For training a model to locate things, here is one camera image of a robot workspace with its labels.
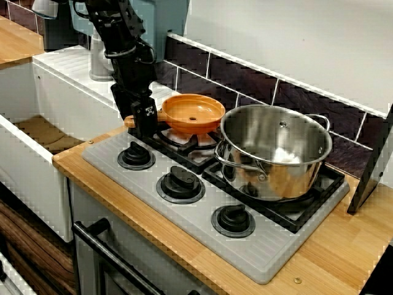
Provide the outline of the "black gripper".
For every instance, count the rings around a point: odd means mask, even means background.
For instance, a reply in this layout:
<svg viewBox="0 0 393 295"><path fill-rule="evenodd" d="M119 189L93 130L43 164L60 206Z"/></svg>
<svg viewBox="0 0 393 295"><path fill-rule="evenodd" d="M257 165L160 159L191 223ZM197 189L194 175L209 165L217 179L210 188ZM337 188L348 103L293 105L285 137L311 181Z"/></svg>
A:
<svg viewBox="0 0 393 295"><path fill-rule="evenodd" d="M137 137L157 131L157 109L150 84L156 79L155 55L148 45L136 45L123 52L108 52L114 69L111 91L121 116L133 115Z"/></svg>

